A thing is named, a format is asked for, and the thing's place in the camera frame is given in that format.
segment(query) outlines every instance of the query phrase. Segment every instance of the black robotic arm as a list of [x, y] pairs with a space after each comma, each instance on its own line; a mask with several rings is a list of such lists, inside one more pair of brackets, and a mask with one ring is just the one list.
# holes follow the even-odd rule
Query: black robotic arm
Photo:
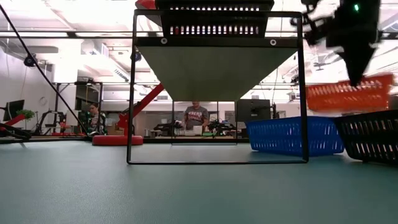
[[[378, 30], [381, 0], [341, 0], [333, 16], [311, 19], [309, 15], [321, 0], [301, 0], [307, 11], [302, 23], [310, 26], [304, 35], [309, 46], [317, 45], [326, 38], [326, 47], [341, 47], [337, 54], [346, 63], [351, 85], [360, 83], [363, 73], [375, 52], [372, 44], [380, 42], [382, 32]], [[295, 19], [290, 23], [297, 26]]]

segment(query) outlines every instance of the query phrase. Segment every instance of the metal stand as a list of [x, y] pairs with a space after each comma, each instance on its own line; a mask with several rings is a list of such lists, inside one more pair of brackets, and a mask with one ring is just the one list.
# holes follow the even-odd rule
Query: metal stand
[[[220, 40], [219, 37], [137, 37], [137, 17], [138, 16], [173, 16], [174, 14], [181, 16], [182, 14], [194, 13], [200, 14], [201, 11], [171, 11], [171, 10], [139, 10], [134, 11], [133, 28], [132, 28], [132, 49], [136, 46], [179, 46], [179, 47], [290, 47], [297, 48], [298, 50], [298, 70], [300, 80], [300, 106], [302, 115], [302, 150], [303, 157], [296, 161], [242, 161], [242, 162], [136, 162], [131, 160], [131, 138], [127, 138], [127, 156], [126, 162], [130, 165], [147, 164], [147, 165], [186, 165], [186, 164], [291, 164], [291, 163], [306, 163], [308, 162], [308, 133], [307, 133], [307, 104], [305, 101], [305, 75], [304, 75], [304, 57], [303, 57], [303, 30], [302, 30], [302, 14], [300, 12], [273, 12], [273, 11], [259, 11], [256, 15], [261, 15], [264, 18], [267, 17], [289, 17], [297, 18], [298, 29], [297, 38], [223, 38]], [[208, 16], [217, 16], [218, 14], [226, 14], [223, 11], [213, 11]], [[251, 12], [246, 11], [234, 11], [228, 12], [228, 14], [234, 14], [234, 16], [250, 16]], [[276, 45], [275, 40], [279, 40], [281, 45]], [[128, 136], [132, 135], [132, 115], [133, 115], [133, 102], [134, 102], [134, 80], [135, 80], [136, 64], [134, 60], [131, 60], [131, 84], [130, 84], [130, 107], [129, 107], [129, 126]]]
[[[102, 100], [103, 100], [103, 92], [104, 92], [104, 84], [102, 82], [74, 82], [74, 83], [54, 83], [54, 85], [57, 86], [57, 90], [59, 93], [62, 93], [68, 86], [70, 85], [76, 85], [76, 86], [81, 86], [81, 85], [99, 85], [99, 89], [95, 88], [98, 90], [98, 121], [97, 121], [97, 132], [100, 132], [100, 126], [101, 126], [101, 109], [102, 109]], [[58, 95], [55, 97], [55, 111], [58, 111]]]

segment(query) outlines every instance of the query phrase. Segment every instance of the gray t-shirt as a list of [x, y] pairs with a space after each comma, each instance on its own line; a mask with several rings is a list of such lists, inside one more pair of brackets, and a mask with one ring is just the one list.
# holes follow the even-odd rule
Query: gray t-shirt
[[193, 106], [189, 106], [185, 110], [185, 115], [187, 116], [187, 130], [192, 130], [194, 126], [201, 126], [203, 120], [209, 119], [209, 112], [202, 106], [197, 110]]

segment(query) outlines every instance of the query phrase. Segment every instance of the green light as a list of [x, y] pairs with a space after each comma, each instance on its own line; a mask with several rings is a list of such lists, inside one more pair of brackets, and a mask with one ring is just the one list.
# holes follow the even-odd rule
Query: green light
[[359, 11], [359, 4], [355, 4], [355, 5], [354, 5], [354, 10], [355, 10], [356, 12]]

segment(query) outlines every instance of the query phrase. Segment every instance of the red base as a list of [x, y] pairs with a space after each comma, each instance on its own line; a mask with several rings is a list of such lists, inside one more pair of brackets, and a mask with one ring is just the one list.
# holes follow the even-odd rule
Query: red base
[[[142, 136], [131, 136], [133, 146], [142, 145]], [[94, 136], [93, 146], [127, 146], [127, 136]]]

